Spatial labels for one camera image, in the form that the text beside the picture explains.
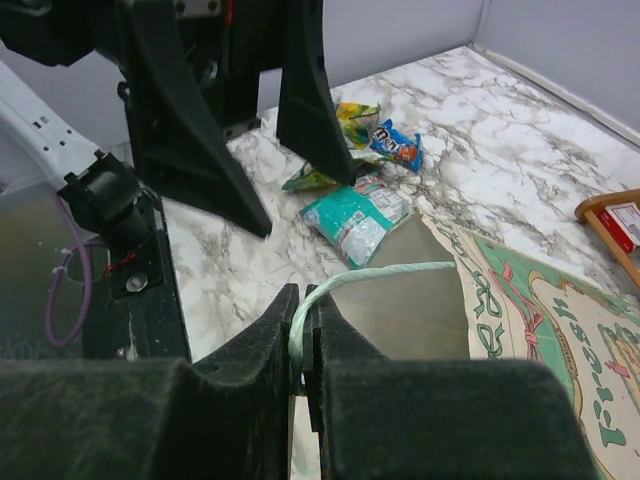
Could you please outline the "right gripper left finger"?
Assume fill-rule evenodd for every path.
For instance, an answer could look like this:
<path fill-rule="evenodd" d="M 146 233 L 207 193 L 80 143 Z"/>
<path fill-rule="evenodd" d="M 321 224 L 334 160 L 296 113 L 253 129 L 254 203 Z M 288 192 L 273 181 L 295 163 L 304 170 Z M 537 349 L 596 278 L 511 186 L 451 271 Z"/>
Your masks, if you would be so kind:
<path fill-rule="evenodd" d="M 286 479 L 294 284 L 195 364 L 5 361 L 5 479 Z"/>

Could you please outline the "wooden shelf rack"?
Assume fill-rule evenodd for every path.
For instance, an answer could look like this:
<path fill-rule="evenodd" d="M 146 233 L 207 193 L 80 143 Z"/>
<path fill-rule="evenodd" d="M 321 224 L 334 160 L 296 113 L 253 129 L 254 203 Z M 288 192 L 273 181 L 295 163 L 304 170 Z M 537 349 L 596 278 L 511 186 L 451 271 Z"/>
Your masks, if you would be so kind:
<path fill-rule="evenodd" d="M 596 195 L 582 201 L 574 215 L 603 240 L 639 287 L 639 190 Z"/>

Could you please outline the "blue M&M packet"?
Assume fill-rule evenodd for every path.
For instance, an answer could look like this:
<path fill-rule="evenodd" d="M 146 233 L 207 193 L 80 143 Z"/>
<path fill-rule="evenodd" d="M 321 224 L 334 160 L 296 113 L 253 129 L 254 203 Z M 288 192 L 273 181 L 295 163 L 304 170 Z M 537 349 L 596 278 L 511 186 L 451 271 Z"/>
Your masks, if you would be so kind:
<path fill-rule="evenodd" d="M 420 170 L 423 163 L 421 135 L 405 135 L 394 127 L 391 119 L 373 131 L 371 149 L 414 173 Z"/>

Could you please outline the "white paper bag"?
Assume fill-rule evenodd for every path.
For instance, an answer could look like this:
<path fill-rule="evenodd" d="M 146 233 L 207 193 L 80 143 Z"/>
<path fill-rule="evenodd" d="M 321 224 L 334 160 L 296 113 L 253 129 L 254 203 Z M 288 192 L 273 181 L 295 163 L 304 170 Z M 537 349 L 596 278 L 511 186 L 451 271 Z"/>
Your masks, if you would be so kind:
<path fill-rule="evenodd" d="M 625 301 L 446 220 L 473 359 L 522 358 L 566 389 L 603 479 L 639 476 L 639 318 Z"/>

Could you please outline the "teal snack packet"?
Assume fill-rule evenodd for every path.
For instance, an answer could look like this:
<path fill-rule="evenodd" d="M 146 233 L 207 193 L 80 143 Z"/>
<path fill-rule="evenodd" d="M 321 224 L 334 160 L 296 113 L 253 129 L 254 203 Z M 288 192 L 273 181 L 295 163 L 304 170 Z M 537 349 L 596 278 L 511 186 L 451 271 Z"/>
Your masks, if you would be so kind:
<path fill-rule="evenodd" d="M 313 201 L 300 215 L 351 268 L 360 269 L 411 212 L 409 200 L 390 189 L 379 174 L 370 173 Z"/>

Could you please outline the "red white small box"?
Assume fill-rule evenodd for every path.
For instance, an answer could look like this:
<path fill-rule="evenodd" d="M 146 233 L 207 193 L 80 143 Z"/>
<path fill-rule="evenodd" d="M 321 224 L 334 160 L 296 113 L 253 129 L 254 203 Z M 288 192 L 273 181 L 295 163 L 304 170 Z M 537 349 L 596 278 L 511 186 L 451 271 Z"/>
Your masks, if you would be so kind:
<path fill-rule="evenodd" d="M 639 248 L 639 207 L 634 202 L 606 206 L 598 218 L 626 254 Z"/>

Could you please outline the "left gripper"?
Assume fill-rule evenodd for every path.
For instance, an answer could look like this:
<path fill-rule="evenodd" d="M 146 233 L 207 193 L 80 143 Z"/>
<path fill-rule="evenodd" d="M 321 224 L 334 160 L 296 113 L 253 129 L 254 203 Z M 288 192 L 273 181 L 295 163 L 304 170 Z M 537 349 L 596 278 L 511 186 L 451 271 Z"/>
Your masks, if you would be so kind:
<path fill-rule="evenodd" d="M 280 144 L 352 183 L 322 18 L 321 1 L 4 1 L 1 40 L 46 66 L 92 51 L 114 62 L 140 180 L 265 238 L 272 222 L 220 126 L 227 137 L 254 127 L 260 76 L 279 69 Z"/>

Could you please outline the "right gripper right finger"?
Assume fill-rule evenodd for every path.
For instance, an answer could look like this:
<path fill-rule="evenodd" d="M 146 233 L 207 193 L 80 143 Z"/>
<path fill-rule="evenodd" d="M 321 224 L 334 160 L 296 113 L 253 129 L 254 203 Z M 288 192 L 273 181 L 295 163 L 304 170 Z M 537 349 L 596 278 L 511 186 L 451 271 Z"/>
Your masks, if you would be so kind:
<path fill-rule="evenodd" d="M 593 479 L 553 372 L 474 360 L 457 283 L 309 288 L 303 376 L 325 479 Z"/>

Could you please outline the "yellow green snack packet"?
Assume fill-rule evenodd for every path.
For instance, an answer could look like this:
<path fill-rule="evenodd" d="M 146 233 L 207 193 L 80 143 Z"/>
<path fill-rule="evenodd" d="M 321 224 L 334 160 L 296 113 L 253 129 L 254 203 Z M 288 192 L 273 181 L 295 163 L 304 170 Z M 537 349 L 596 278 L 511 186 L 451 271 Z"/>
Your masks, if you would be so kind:
<path fill-rule="evenodd" d="M 379 126 L 381 107 L 354 102 L 339 102 L 335 114 L 349 149 L 364 149 Z"/>

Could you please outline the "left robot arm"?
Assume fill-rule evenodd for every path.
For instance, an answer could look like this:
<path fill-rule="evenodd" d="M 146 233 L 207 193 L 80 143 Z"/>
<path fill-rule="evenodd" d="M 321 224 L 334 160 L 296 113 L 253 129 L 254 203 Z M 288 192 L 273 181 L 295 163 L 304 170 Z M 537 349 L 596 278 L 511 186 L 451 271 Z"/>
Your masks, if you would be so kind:
<path fill-rule="evenodd" d="M 319 1 L 5 1 L 1 40 L 39 64 L 71 66 L 90 53 L 123 75 L 133 161 L 68 126 L 9 68 L 1 127 L 38 164 L 83 229 L 116 251 L 152 229 L 143 188 L 267 237 L 271 220 L 228 141 L 258 126 L 260 76 L 282 73 L 280 144 L 351 183 L 323 50 Z"/>

